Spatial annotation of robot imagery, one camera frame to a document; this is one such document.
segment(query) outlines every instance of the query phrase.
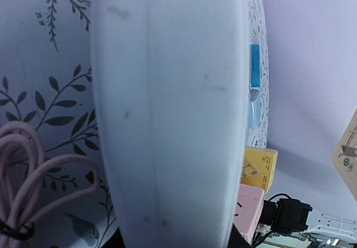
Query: pink cord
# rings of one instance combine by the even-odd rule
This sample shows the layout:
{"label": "pink cord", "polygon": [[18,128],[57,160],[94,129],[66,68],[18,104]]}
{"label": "pink cord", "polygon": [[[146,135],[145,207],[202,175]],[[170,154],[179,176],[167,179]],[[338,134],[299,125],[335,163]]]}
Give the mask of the pink cord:
{"label": "pink cord", "polygon": [[[28,173],[17,193],[5,171],[6,160],[17,150],[24,149],[28,156]],[[63,163],[83,163],[92,168],[94,183],[86,189],[73,192],[59,198],[38,211],[35,210],[43,175],[50,169]],[[86,156],[60,155],[45,161],[45,153],[37,133],[26,123],[13,121],[0,128],[0,220],[15,230],[31,227],[49,211],[59,205],[72,201],[96,190],[100,181],[96,163]],[[0,235],[0,248],[29,247],[28,244]]]}

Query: wall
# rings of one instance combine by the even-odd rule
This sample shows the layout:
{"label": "wall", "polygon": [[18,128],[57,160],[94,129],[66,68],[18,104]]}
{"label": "wall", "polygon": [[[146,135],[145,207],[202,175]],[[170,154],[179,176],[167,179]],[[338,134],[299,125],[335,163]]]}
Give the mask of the wall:
{"label": "wall", "polygon": [[268,146],[279,151],[269,195],[357,217],[331,154],[357,102],[357,0],[263,0],[270,63]]}

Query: floral tablecloth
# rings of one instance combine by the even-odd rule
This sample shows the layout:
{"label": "floral tablecloth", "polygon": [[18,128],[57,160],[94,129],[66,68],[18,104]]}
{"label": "floral tablecloth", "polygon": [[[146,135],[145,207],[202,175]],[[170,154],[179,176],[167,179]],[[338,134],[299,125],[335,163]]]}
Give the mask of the floral tablecloth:
{"label": "floral tablecloth", "polygon": [[[91,92],[90,0],[0,0],[0,125],[23,121],[36,129],[46,156],[76,153],[98,161],[104,176]],[[250,41],[260,44],[259,127],[247,145],[265,147],[268,125],[268,53],[262,0],[249,0]],[[22,181],[27,160],[7,167]],[[64,165],[46,173],[41,203],[87,187],[89,169]],[[117,228],[105,178],[93,194],[36,223],[33,247],[102,247]]]}

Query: light blue object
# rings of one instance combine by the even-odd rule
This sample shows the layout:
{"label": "light blue object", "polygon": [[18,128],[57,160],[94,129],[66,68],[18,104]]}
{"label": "light blue object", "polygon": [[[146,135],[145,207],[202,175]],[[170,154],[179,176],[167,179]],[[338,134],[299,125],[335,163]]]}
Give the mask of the light blue object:
{"label": "light blue object", "polygon": [[249,93],[249,117],[248,127],[254,129],[259,125],[260,119],[260,51],[259,45],[251,45],[250,47],[252,64],[250,73],[250,93]]}
{"label": "light blue object", "polygon": [[260,88],[260,51],[259,45],[251,45],[252,53],[252,74],[250,77],[250,84],[252,88]]}

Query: yellow box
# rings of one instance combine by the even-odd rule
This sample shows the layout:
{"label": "yellow box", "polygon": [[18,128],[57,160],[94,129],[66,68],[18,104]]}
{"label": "yellow box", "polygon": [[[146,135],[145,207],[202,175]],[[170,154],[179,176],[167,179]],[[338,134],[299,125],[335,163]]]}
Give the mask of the yellow box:
{"label": "yellow box", "polygon": [[267,193],[273,184],[277,159],[276,150],[246,147],[240,182],[262,188]]}

